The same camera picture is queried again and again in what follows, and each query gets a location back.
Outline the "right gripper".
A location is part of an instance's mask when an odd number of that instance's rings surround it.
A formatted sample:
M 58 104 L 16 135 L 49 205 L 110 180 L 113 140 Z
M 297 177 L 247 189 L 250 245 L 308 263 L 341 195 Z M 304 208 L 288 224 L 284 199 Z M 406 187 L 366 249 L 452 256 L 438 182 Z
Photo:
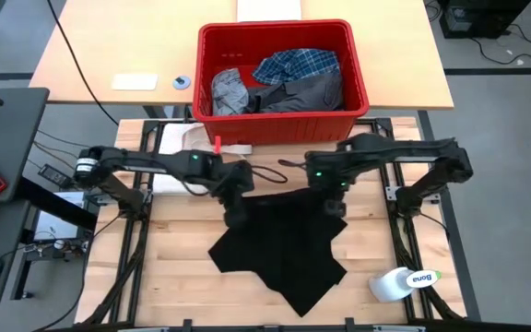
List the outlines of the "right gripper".
M 349 170 L 350 161 L 346 156 L 337 154 L 306 154 L 305 170 L 307 183 L 311 188 L 347 191 L 349 187 L 356 183 L 356 176 Z M 344 218 L 347 206 L 343 201 L 326 199 L 324 211 L 329 216 L 335 214 Z

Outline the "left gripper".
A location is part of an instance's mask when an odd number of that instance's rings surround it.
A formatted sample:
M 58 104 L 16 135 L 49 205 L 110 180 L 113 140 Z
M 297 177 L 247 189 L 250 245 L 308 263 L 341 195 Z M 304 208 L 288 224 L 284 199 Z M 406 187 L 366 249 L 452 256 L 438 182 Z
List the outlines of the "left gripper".
M 218 184 L 218 200 L 224 205 L 224 221 L 229 228 L 241 227 L 247 220 L 247 211 L 243 202 L 234 202 L 242 194 L 254 190 L 253 169 L 248 161 L 240 160 L 221 165 Z

